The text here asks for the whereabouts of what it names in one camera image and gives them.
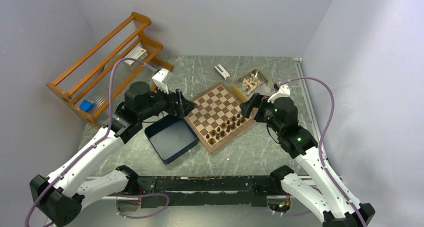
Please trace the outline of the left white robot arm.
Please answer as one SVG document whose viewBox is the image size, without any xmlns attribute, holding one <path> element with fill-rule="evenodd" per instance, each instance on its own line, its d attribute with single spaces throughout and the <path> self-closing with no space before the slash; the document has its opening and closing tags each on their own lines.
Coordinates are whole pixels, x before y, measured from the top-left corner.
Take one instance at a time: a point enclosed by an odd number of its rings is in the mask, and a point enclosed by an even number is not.
<svg viewBox="0 0 424 227">
<path fill-rule="evenodd" d="M 179 89 L 151 91 L 146 82 L 132 83 L 123 102 L 110 111 L 106 124 L 88 144 L 48 176 L 36 175 L 30 181 L 31 209 L 40 210 L 51 224 L 64 227 L 81 210 L 105 196 L 139 193 L 139 176 L 125 165 L 93 181 L 87 181 L 87 177 L 112 152 L 137 134 L 146 119 L 161 113 L 183 119 L 196 106 Z"/>
</svg>

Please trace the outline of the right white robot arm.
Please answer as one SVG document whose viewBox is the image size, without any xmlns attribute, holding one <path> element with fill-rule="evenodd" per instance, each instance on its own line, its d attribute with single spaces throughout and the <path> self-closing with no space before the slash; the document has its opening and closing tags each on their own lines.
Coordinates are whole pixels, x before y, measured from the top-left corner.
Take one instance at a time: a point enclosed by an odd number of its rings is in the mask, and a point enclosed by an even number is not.
<svg viewBox="0 0 424 227">
<path fill-rule="evenodd" d="M 311 177 L 313 188 L 290 167 L 284 165 L 271 172 L 270 189 L 275 194 L 286 192 L 299 200 L 324 227 L 366 227 L 376 211 L 370 203 L 362 203 L 344 185 L 323 158 L 319 143 L 299 125 L 298 108 L 290 97 L 271 97 L 254 93 L 240 104 L 243 117 L 257 112 L 254 120 L 264 123 L 268 132 L 276 134 L 277 143 Z"/>
</svg>

